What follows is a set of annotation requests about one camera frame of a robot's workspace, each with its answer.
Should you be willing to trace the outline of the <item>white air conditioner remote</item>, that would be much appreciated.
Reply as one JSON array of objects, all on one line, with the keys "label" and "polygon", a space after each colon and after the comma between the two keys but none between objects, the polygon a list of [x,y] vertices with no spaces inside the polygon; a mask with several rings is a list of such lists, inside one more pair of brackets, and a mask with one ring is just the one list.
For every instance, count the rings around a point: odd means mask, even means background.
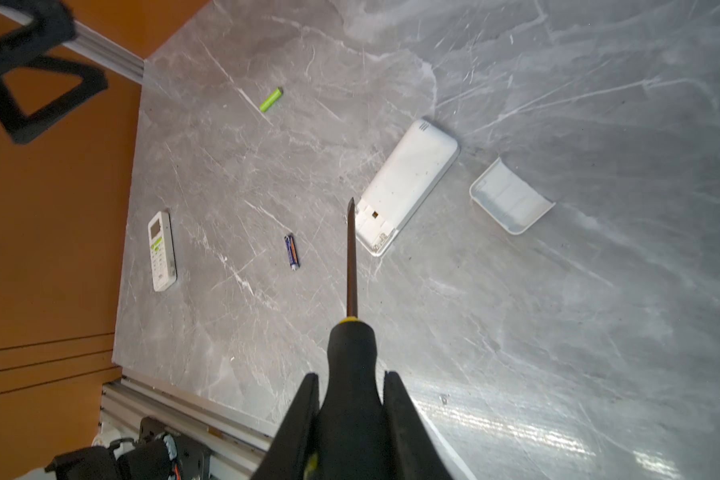
[{"label": "white air conditioner remote", "polygon": [[413,122],[355,207],[356,237],[370,255],[385,254],[459,151],[457,140],[432,123]]}]

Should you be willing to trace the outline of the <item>aluminium corner post left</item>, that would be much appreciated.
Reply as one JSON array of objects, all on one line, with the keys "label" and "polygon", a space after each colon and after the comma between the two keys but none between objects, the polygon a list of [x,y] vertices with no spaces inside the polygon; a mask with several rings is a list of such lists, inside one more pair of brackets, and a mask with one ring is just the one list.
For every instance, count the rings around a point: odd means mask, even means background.
[{"label": "aluminium corner post left", "polygon": [[75,21],[77,37],[64,44],[68,49],[141,85],[144,60],[104,35]]}]

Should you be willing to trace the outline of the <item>green AAA battery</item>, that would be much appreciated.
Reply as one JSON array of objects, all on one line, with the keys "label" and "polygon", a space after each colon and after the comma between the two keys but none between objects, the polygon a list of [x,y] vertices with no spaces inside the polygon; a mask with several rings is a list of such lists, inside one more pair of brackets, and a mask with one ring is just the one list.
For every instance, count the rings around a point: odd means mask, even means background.
[{"label": "green AAA battery", "polygon": [[262,113],[267,112],[283,95],[283,90],[278,87],[275,88],[267,98],[259,105],[259,111]]}]

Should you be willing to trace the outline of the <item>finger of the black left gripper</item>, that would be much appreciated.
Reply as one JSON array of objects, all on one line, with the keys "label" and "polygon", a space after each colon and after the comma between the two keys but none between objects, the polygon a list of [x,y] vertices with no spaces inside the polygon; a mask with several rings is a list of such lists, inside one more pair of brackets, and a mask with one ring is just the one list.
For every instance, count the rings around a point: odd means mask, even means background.
[{"label": "finger of the black left gripper", "polygon": [[61,1],[0,1],[29,16],[29,23],[0,35],[0,77],[77,36],[71,10]]},{"label": "finger of the black left gripper", "polygon": [[80,83],[26,115],[0,78],[0,123],[11,140],[19,145],[32,142],[71,111],[108,88],[105,71],[87,63],[43,55],[31,60],[24,68],[77,76]]}]

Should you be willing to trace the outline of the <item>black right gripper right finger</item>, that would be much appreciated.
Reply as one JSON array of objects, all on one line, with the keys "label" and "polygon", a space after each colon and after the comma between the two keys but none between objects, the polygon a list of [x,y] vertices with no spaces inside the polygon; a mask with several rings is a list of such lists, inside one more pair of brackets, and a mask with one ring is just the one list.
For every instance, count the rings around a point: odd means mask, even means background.
[{"label": "black right gripper right finger", "polygon": [[387,371],[383,385],[394,479],[447,479],[452,476],[438,455],[404,383]]}]

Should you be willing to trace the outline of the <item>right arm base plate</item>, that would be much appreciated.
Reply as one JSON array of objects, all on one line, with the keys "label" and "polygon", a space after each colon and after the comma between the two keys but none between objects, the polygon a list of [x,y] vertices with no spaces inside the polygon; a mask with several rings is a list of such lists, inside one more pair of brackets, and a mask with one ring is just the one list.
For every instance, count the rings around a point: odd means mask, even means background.
[{"label": "right arm base plate", "polygon": [[157,479],[210,479],[211,449],[204,443],[181,433],[155,417],[141,420],[139,440],[147,446],[155,440],[163,442],[170,460],[170,471]]}]

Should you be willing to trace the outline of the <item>blue AAA battery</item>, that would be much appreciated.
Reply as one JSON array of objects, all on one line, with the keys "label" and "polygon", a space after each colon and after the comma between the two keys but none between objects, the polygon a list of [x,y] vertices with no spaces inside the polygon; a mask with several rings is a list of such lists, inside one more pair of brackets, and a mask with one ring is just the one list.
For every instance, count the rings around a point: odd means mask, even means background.
[{"label": "blue AAA battery", "polygon": [[300,268],[300,262],[298,257],[297,248],[295,245],[295,237],[292,233],[288,233],[285,237],[285,245],[287,248],[287,254],[289,259],[289,265],[292,271],[296,271]]}]

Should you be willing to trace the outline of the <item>white battery cover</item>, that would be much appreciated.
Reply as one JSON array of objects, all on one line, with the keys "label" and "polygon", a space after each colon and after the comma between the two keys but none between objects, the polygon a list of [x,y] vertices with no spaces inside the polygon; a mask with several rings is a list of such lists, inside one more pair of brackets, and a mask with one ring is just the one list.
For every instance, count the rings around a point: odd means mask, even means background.
[{"label": "white battery cover", "polygon": [[555,205],[497,158],[469,188],[470,198],[507,233],[526,232]]}]

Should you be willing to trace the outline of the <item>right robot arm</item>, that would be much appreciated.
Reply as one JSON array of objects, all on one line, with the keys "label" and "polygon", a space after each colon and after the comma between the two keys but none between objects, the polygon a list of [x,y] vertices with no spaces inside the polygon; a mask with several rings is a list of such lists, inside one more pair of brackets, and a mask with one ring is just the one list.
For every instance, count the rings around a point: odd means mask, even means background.
[{"label": "right robot arm", "polygon": [[[384,377],[373,404],[339,393],[318,399],[319,378],[305,376],[256,479],[447,479],[400,376]],[[117,439],[56,456],[46,472],[59,479],[208,479],[211,450],[152,418],[133,449]]]}]

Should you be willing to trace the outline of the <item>black handled screwdriver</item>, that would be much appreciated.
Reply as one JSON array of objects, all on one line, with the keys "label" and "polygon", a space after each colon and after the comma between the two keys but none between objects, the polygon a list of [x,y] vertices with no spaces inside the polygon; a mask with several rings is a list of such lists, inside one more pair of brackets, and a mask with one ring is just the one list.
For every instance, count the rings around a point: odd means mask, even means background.
[{"label": "black handled screwdriver", "polygon": [[376,379],[374,330],[359,318],[355,200],[347,209],[346,315],[329,335],[329,379],[307,479],[391,479],[387,416]]}]

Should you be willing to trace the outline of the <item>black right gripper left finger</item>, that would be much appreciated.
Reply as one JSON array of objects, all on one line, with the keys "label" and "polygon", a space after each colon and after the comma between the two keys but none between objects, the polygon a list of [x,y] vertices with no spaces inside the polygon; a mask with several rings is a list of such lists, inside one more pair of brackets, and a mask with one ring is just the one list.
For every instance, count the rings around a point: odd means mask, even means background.
[{"label": "black right gripper left finger", "polygon": [[308,373],[252,479],[304,478],[313,451],[312,430],[318,411],[319,377]]}]

